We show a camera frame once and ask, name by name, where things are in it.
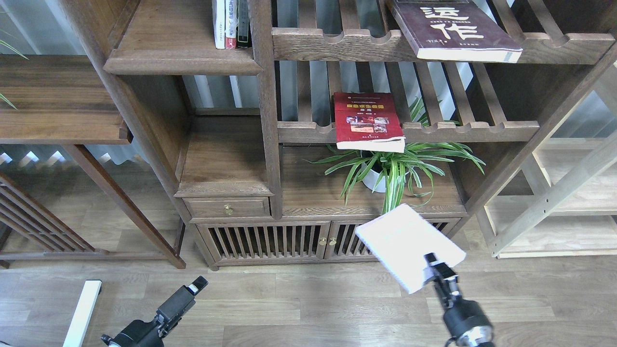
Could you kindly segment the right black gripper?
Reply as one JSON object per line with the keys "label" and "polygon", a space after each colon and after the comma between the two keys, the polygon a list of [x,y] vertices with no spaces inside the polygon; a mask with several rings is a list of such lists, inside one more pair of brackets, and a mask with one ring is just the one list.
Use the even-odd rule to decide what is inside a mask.
{"label": "right black gripper", "polygon": [[432,281],[444,309],[443,321],[450,333],[446,347],[493,347],[493,326],[476,301],[461,299],[458,275],[434,253],[424,258],[432,272]]}

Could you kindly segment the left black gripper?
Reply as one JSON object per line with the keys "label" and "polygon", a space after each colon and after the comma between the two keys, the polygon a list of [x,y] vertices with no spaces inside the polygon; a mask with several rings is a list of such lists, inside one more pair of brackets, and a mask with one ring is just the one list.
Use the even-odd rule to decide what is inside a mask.
{"label": "left black gripper", "polygon": [[166,337],[183,315],[195,305],[195,296],[208,285],[207,279],[199,276],[190,285],[181,286],[157,309],[156,320],[132,321],[114,338],[103,334],[101,340],[108,347],[161,347]]}

